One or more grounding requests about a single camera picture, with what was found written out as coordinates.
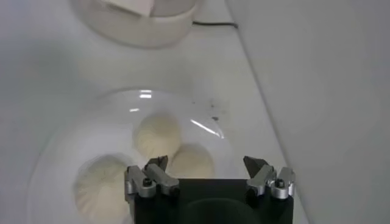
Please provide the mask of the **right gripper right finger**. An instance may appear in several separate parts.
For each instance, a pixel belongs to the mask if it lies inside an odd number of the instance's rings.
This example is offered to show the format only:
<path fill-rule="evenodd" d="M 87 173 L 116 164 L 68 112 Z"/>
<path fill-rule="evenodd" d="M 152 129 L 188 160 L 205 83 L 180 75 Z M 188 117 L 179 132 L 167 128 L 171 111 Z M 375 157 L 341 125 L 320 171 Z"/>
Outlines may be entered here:
<path fill-rule="evenodd" d="M 279 173 L 264 159 L 245 156 L 244 165 L 250 178 L 246 181 L 247 192 L 254 197 L 262 196 L 269 188 L 271 197 L 286 200 L 295 192 L 296 175 L 289 167 L 282 167 Z"/>

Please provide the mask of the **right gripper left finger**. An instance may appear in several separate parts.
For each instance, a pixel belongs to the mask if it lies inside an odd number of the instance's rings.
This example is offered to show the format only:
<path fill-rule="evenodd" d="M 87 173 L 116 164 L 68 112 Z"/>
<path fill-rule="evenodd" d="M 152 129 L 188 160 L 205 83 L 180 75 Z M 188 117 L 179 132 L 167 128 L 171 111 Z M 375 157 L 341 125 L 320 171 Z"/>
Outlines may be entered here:
<path fill-rule="evenodd" d="M 179 180 L 170 177 L 166 172 L 168 156 L 159 156 L 150 159 L 143 169 L 138 166 L 129 166 L 124 172 L 124 195 L 130 204 L 136 196 L 153 198 L 157 188 L 163 195 L 178 197 L 180 194 Z"/>

